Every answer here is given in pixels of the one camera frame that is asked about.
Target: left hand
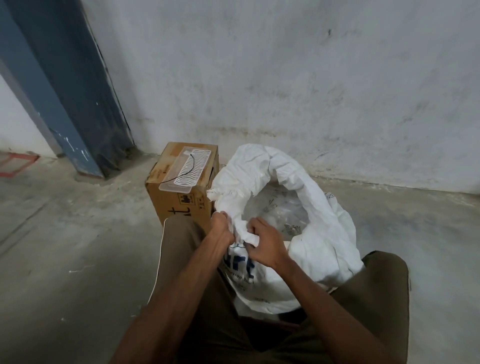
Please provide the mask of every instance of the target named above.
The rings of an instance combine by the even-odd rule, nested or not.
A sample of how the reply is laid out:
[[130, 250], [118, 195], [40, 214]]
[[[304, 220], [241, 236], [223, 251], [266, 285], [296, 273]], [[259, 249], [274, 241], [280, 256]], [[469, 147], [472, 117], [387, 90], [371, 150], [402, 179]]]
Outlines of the left hand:
[[214, 212], [210, 220], [212, 229], [208, 233], [225, 249], [235, 241], [235, 237], [228, 229], [228, 221], [229, 217], [225, 211]]

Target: cardboard box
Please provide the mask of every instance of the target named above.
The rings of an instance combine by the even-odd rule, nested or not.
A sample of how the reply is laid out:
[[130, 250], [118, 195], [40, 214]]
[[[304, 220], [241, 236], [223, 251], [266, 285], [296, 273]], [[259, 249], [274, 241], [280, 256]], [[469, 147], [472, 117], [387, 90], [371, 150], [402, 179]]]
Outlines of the cardboard box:
[[[200, 174], [198, 182], [195, 186], [191, 187], [189, 192], [161, 191], [159, 188], [168, 188], [166, 182], [162, 183], [162, 186], [161, 182], [163, 182], [165, 177], [168, 175], [170, 169], [172, 169], [171, 172], [173, 172], [174, 180], [176, 176], [180, 178], [181, 174], [179, 171], [175, 170], [175, 168], [180, 164], [183, 166], [183, 161], [188, 160], [190, 155], [186, 151], [182, 153], [184, 147], [206, 149], [211, 151], [208, 161], [206, 162], [201, 174], [198, 171]], [[205, 230], [205, 233], [210, 231], [210, 217], [212, 216], [214, 206], [213, 203], [207, 198], [206, 191], [212, 186], [213, 178], [217, 175], [219, 167], [218, 146], [211, 144], [176, 142], [170, 142], [167, 144], [158, 162], [154, 165], [145, 181], [145, 187], [147, 188], [156, 214], [158, 215], [162, 225], [166, 218], [173, 215], [182, 214], [191, 216], [193, 220], [198, 223], [203, 230]], [[172, 188], [177, 188], [177, 186], [173, 186], [172, 183], [173, 182], [170, 181]]]

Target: hand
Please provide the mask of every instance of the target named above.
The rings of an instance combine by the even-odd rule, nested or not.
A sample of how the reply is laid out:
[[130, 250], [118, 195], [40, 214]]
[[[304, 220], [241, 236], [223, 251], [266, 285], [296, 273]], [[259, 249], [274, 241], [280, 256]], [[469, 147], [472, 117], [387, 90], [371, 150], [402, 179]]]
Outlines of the hand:
[[228, 229], [229, 217], [225, 211], [215, 211], [210, 220], [212, 229], [208, 233], [208, 237], [220, 244], [224, 250], [235, 241], [235, 237]]
[[290, 260], [280, 232], [264, 219], [252, 218], [247, 228], [248, 232], [260, 237], [260, 243], [256, 248], [251, 244], [245, 243], [250, 259], [264, 266], [271, 267], [275, 271], [282, 267], [286, 261]]

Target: brown pants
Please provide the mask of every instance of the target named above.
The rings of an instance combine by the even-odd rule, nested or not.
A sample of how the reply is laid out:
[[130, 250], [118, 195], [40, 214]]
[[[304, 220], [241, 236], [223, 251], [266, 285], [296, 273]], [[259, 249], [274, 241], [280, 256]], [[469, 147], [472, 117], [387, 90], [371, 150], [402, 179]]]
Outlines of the brown pants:
[[[154, 290], [162, 289], [187, 265], [205, 237], [191, 218], [165, 221], [161, 260]], [[382, 341], [393, 356], [407, 362], [408, 268], [398, 256], [373, 252], [365, 269], [332, 293], [332, 297]], [[256, 351], [239, 322], [231, 294], [217, 271], [180, 346], [179, 363], [331, 363], [307, 319], [277, 347]]]

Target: forearm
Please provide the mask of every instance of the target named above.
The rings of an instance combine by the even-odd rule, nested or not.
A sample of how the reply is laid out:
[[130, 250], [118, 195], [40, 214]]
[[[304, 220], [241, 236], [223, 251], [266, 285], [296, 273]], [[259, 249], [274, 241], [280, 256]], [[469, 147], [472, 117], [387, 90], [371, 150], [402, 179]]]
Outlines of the forearm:
[[185, 269], [156, 292], [125, 333], [111, 363], [164, 362], [173, 357], [223, 251], [207, 236]]
[[384, 345], [292, 259], [277, 272], [300, 302], [335, 363], [395, 363]]

